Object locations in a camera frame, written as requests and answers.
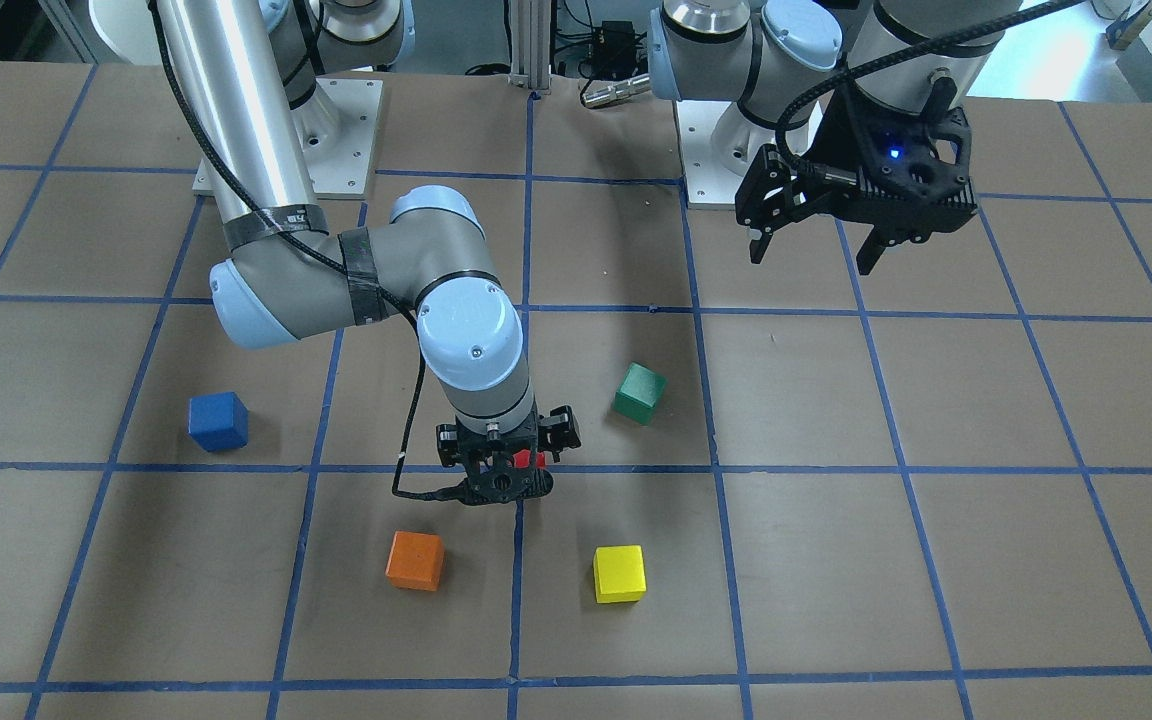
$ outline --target blue cube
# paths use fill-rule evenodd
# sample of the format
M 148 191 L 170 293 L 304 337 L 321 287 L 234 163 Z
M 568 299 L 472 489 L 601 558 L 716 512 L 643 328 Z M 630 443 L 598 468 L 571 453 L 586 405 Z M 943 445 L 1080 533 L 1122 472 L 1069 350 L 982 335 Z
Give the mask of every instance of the blue cube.
M 247 407 L 232 392 L 189 399 L 189 437 L 206 452 L 247 445 Z

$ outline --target green cube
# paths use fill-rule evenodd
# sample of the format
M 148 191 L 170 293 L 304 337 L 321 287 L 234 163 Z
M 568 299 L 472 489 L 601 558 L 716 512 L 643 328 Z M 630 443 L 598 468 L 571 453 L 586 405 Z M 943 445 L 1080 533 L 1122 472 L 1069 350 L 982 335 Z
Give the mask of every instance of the green cube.
M 655 412 L 657 402 L 660 402 L 660 396 L 664 394 L 666 382 L 664 376 L 655 374 L 637 363 L 630 363 L 626 379 L 616 391 L 616 400 L 612 402 L 612 410 L 639 424 L 649 424 Z

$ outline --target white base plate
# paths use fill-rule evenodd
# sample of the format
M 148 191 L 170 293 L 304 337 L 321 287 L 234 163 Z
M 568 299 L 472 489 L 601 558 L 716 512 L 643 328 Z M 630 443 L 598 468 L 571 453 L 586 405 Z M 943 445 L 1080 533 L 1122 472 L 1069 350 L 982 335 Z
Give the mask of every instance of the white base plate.
M 696 210 L 732 210 L 736 206 L 736 190 L 744 176 L 728 170 L 708 136 L 713 135 L 718 119 L 732 103 L 722 100 L 682 100 L 675 103 L 679 122 L 679 150 L 682 170 L 687 177 L 687 206 Z M 808 120 L 810 132 L 820 124 L 820 106 L 812 108 Z
M 379 79 L 324 79 L 319 90 L 340 109 L 340 135 L 326 146 L 303 147 L 314 195 L 328 200 L 365 200 L 371 161 L 376 158 L 376 128 L 380 120 Z M 214 195 L 207 161 L 198 164 L 195 195 Z

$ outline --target robotic arm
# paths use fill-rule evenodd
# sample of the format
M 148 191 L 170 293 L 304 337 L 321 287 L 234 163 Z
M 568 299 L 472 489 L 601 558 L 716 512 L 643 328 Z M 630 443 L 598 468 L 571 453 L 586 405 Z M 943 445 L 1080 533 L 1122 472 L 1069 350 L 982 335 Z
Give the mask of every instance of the robotic arm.
M 338 32 L 366 26 L 341 18 L 371 17 L 355 10 L 376 14 L 379 5 L 388 3 L 310 3 L 338 40 Z M 566 406 L 548 418 L 536 411 L 521 323 L 465 197 L 417 187 L 396 202 L 385 227 L 332 236 L 289 109 L 298 93 L 294 79 L 310 74 L 301 96 L 311 97 L 316 70 L 293 68 L 291 85 L 279 82 L 268 23 L 251 0 L 162 0 L 156 9 L 169 78 L 179 76 L 182 88 L 174 90 L 187 119 L 195 115 L 229 243 L 230 259 L 210 275 L 229 338 L 259 348 L 407 316 L 420 342 L 422 372 L 427 361 L 456 409 L 456 423 L 435 433 L 439 457 L 445 467 L 465 467 L 467 478 L 408 493 L 399 491 L 396 475 L 394 493 L 467 505 L 548 493 L 553 478 L 536 457 L 553 452 L 558 460 L 560 450 L 579 447 L 575 415 Z M 393 31 L 377 32 L 384 44 Z M 384 53 L 396 50 L 391 44 Z M 518 450 L 530 450 L 530 467 L 513 464 Z
M 824 213 L 873 225 L 856 255 L 869 274 L 887 247 L 973 218 L 972 127 L 961 101 L 1006 28 L 1082 0 L 1023 12 L 1021 0 L 870 1 L 768 0 L 751 12 L 749 0 L 664 0 L 652 14 L 650 79 L 586 103 L 645 88 L 668 100 L 733 101 L 712 143 L 744 176 L 735 209 L 750 262 L 763 260 L 776 229 Z M 858 29 L 844 38 L 841 18 Z M 812 137 L 809 113 L 831 90 Z

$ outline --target grid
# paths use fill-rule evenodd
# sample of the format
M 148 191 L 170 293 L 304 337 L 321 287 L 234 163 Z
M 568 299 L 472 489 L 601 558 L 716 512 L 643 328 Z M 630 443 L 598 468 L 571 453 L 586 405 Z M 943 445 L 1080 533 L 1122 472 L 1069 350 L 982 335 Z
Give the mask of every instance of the grid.
M 28 196 L 26 204 L 20 211 L 17 222 L 15 222 L 8 238 L 3 243 L 0 252 L 0 273 L 8 262 L 15 243 L 26 227 L 26 220 L 44 190 L 45 183 L 54 176 L 67 173 L 132 173 L 132 174 L 192 174 L 189 168 L 111 168 L 97 167 L 97 165 L 63 165 L 58 162 L 58 158 L 63 150 L 65 142 L 73 130 L 74 120 L 79 114 L 84 100 L 90 94 L 93 79 L 97 77 L 96 68 L 88 70 L 86 77 L 78 91 L 77 99 L 74 100 L 65 127 L 61 129 L 55 145 L 51 147 L 50 156 L 40 165 L 29 164 L 0 164 L 0 170 L 26 170 L 37 172 L 38 179 L 32 191 Z M 1152 655 L 1152 626 L 1149 622 L 1143 601 L 1139 598 L 1137 588 L 1134 584 L 1132 575 L 1128 571 L 1128 564 L 1120 551 L 1119 541 L 1111 528 L 1111 516 L 1108 516 L 1096 483 L 1096 477 L 1100 475 L 1152 475 L 1152 467 L 1124 467 L 1124 465 L 1093 465 L 1084 460 L 1078 438 L 1074 433 L 1074 424 L 1069 414 L 1066 412 L 1064 401 L 1058 392 L 1056 381 L 1048 366 L 1034 323 L 1096 323 L 1106 325 L 1121 324 L 1149 324 L 1152 325 L 1152 314 L 1030 314 L 1026 312 L 1021 300 L 1018 285 L 1009 271 L 1009 265 L 1005 258 L 1005 252 L 996 240 L 995 228 L 990 220 L 988 199 L 1000 200 L 1033 200 L 1033 202 L 1083 202 L 1083 204 L 1096 204 L 1107 206 L 1112 210 L 1121 232 L 1132 248 L 1135 259 L 1149 280 L 1152 288 L 1152 268 L 1149 265 L 1146 255 L 1142 251 L 1137 237 L 1134 236 L 1132 227 L 1126 220 L 1124 205 L 1152 205 L 1151 197 L 1116 197 L 1112 195 L 1111 187 L 1102 177 L 1101 169 L 1098 168 L 1097 160 L 1092 152 L 1087 150 L 1075 124 L 1069 109 L 1064 105 L 1060 106 L 1062 118 L 1068 124 L 1069 132 L 1078 143 L 1079 151 L 1084 156 L 1087 167 L 1093 173 L 1096 182 L 1101 188 L 1102 196 L 1055 196 L 1055 195 L 1028 195 L 1028 194 L 995 194 L 982 192 L 986 199 L 986 209 L 982 211 L 982 223 L 984 233 L 988 237 L 988 243 L 993 256 L 995 256 L 998 267 L 1005 278 L 1006 288 L 1014 304 L 1014 313 L 984 313 L 984 311 L 912 311 L 912 310 L 870 310 L 865 304 L 861 279 L 856 276 L 855 268 L 850 264 L 849 238 L 847 228 L 842 223 L 835 223 L 838 243 L 840 243 L 841 259 L 846 262 L 849 270 L 851 291 L 855 298 L 856 309 L 836 309 L 827 306 L 786 306 L 774 309 L 773 306 L 704 306 L 700 296 L 700 282 L 692 245 L 692 233 L 689 223 L 689 214 L 685 207 L 684 183 L 680 179 L 596 179 L 596 177 L 568 177 L 556 176 L 556 174 L 535 173 L 535 111 L 538 104 L 544 103 L 538 94 L 526 98 L 526 137 L 525 137 L 525 172 L 524 173 L 473 173 L 473 172 L 449 172 L 449 170 L 411 170 L 396 168 L 381 168 L 376 170 L 379 177 L 403 177 L 403 179 L 490 179 L 490 181 L 521 182 L 524 184 L 524 230 L 522 232 L 522 294 L 518 310 L 529 341 L 531 338 L 532 320 L 535 314 L 553 313 L 591 313 L 591 314 L 690 314 L 695 334 L 695 354 L 699 364 L 700 396 L 705 430 L 708 439 L 708 462 L 705 464 L 562 464 L 559 467 L 568 473 L 699 473 L 708 475 L 713 482 L 714 497 L 717 497 L 718 528 L 722 539 L 723 575 L 726 575 L 726 592 L 728 611 L 732 616 L 732 646 L 735 653 L 735 673 L 717 674 L 694 674 L 694 675 L 563 675 L 563 676 L 531 676 L 521 673 L 522 634 L 524 634 L 524 621 L 522 621 L 522 605 L 524 605 L 524 550 L 526 515 L 529 505 L 517 503 L 513 510 L 511 532 L 511 592 L 509 592 L 509 662 L 506 676 L 462 676 L 462 679 L 288 679 L 287 666 L 289 650 L 293 643 L 294 620 L 297 616 L 298 602 L 301 600 L 301 584 L 303 573 L 306 568 L 306 548 L 310 547 L 311 528 L 314 526 L 314 501 L 319 493 L 319 480 L 325 473 L 388 473 L 391 465 L 385 464 L 332 464 L 324 461 L 324 447 L 329 432 L 329 420 L 332 420 L 333 397 L 338 391 L 338 371 L 340 357 L 342 357 L 346 334 L 343 331 L 334 333 L 332 346 L 329 347 L 329 359 L 325 369 L 325 384 L 321 389 L 321 409 L 317 416 L 314 442 L 312 444 L 312 456 L 306 465 L 303 464 L 220 464 L 220 462 L 123 462 L 119 461 L 120 452 L 128 433 L 129 424 L 132 420 L 137 401 L 141 400 L 142 386 L 146 381 L 146 373 L 150 369 L 151 359 L 154 357 L 157 343 L 166 320 L 166 314 L 170 306 L 210 305 L 209 300 L 202 297 L 177 297 L 177 281 L 182 266 L 185 263 L 189 249 L 195 237 L 196 228 L 200 223 L 202 211 L 205 209 L 204 200 L 194 204 L 192 213 L 189 215 L 183 240 L 179 243 L 179 251 L 175 253 L 174 264 L 168 282 L 162 295 L 154 296 L 91 296 L 91 295 L 29 295 L 29 293 L 10 293 L 0 295 L 0 302 L 15 302 L 15 304 L 108 304 L 108 305 L 143 305 L 154 306 L 156 318 L 151 329 L 147 332 L 147 340 L 143 346 L 143 353 L 138 359 L 136 372 L 131 381 L 131 387 L 127 392 L 127 400 L 122 415 L 118 422 L 118 430 L 114 442 L 109 447 L 108 456 L 103 462 L 63 462 L 63 461 L 35 461 L 29 458 L 0 461 L 0 470 L 26 470 L 26 471 L 91 471 L 99 473 L 100 480 L 97 484 L 93 502 L 88 513 L 88 521 L 84 525 L 81 541 L 77 547 L 77 555 L 74 558 L 71 571 L 67 585 L 65 585 L 63 600 L 55 619 L 54 628 L 47 642 L 46 651 L 38 666 L 37 679 L 32 683 L 28 682 L 0 682 L 0 694 L 28 694 L 26 717 L 36 717 L 40 710 L 40 703 L 50 694 L 137 694 L 137 692 L 168 692 L 168 694 L 262 694 L 266 698 L 266 717 L 273 719 L 279 715 L 280 702 L 285 700 L 288 694 L 314 692 L 314 691 L 457 691 L 457 689 L 490 689 L 490 691 L 503 691 L 507 697 L 503 713 L 508 719 L 520 717 L 520 691 L 522 689 L 540 688 L 613 688 L 613 687 L 708 687 L 721 685 L 733 687 L 740 692 L 740 706 L 742 715 L 746 719 L 755 717 L 755 694 L 753 689 L 765 685 L 814 685 L 814 684 L 882 684 L 882 683 L 916 683 L 916 682 L 948 682 L 953 683 L 957 702 L 960 703 L 961 715 L 972 719 L 973 704 L 972 692 L 969 683 L 988 682 L 988 680 L 1015 680 L 1015 679 L 1131 679 L 1132 676 L 1149 676 L 1152 679 L 1152 664 L 1137 665 L 1079 665 L 1079 666 L 1034 666 L 1034 667 L 972 667 L 965 666 L 961 660 L 958 644 L 956 642 L 954 617 L 952 617 L 950 606 L 946 600 L 946 592 L 942 588 L 941 571 L 938 570 L 937 558 L 933 553 L 933 543 L 929 539 L 929 529 L 924 523 L 924 514 L 920 507 L 922 501 L 918 488 L 915 487 L 915 478 L 919 475 L 1068 475 L 1068 477 L 1081 478 L 1089 501 L 1094 507 L 1096 517 L 1102 538 L 1111 551 L 1114 566 L 1121 579 L 1121 585 L 1132 606 L 1135 620 L 1138 621 L 1140 632 L 1149 644 L 1149 654 Z M 684 243 L 687 290 L 690 293 L 690 305 L 582 305 L 582 304 L 535 304 L 532 301 L 532 202 L 535 202 L 535 189 L 540 183 L 576 183 L 576 184 L 612 184 L 612 185 L 657 185 L 675 188 L 677 196 L 680 222 L 682 228 L 682 243 Z M 367 206 L 362 206 L 358 223 L 364 223 Z M 823 318 L 854 318 L 858 320 L 863 331 L 865 348 L 867 348 L 867 361 L 872 369 L 879 401 L 882 407 L 882 420 L 886 425 L 887 434 L 890 438 L 890 449 L 895 456 L 895 464 L 873 465 L 767 465 L 767 464 L 733 464 L 723 462 L 719 457 L 719 442 L 717 429 L 717 410 L 714 410 L 714 388 L 710 384 L 710 364 L 707 357 L 707 342 L 705 342 L 705 319 L 713 316 L 821 316 Z M 897 424 L 897 414 L 893 409 L 890 393 L 884 363 L 879 354 L 879 343 L 876 341 L 876 332 L 872 325 L 874 319 L 960 319 L 960 320 L 996 320 L 998 323 L 1018 323 L 1024 329 L 1024 334 L 1037 363 L 1039 372 L 1043 374 L 1043 384 L 1048 392 L 1049 400 L 1055 407 L 1060 427 L 1064 433 L 1064 440 L 1069 445 L 1069 450 L 1074 456 L 1070 465 L 919 465 L 911 464 L 905 458 L 905 447 Z M 447 473 L 437 465 L 408 465 L 411 473 Z M 280 626 L 278 652 L 274 664 L 274 673 L 270 680 L 215 680 L 215 682 L 191 682 L 191 680 L 131 680 L 131 682 L 73 682 L 73 680 L 51 679 L 52 666 L 56 660 L 56 653 L 63 638 L 65 629 L 70 611 L 73 609 L 74 597 L 78 592 L 84 564 L 88 561 L 88 552 L 92 547 L 97 524 L 101 518 L 103 507 L 106 495 L 108 495 L 111 479 L 115 473 L 304 473 L 306 477 L 306 491 L 303 497 L 303 510 L 300 516 L 296 551 L 291 566 L 291 584 L 288 588 L 287 600 L 285 600 L 285 612 L 282 624 Z M 904 490 L 905 500 L 909 505 L 911 520 L 916 538 L 918 538 L 922 560 L 925 564 L 929 584 L 935 605 L 938 621 L 940 621 L 943 634 L 943 643 L 947 650 L 950 667 L 947 670 L 839 670 L 838 673 L 755 673 L 750 670 L 750 662 L 746 657 L 745 624 L 742 620 L 741 592 L 737 582 L 736 552 L 733 550 L 732 540 L 732 513 L 728 510 L 728 477 L 734 473 L 786 473 L 786 475 L 896 475 Z M 764 710 L 760 715 L 773 717 L 774 712 Z

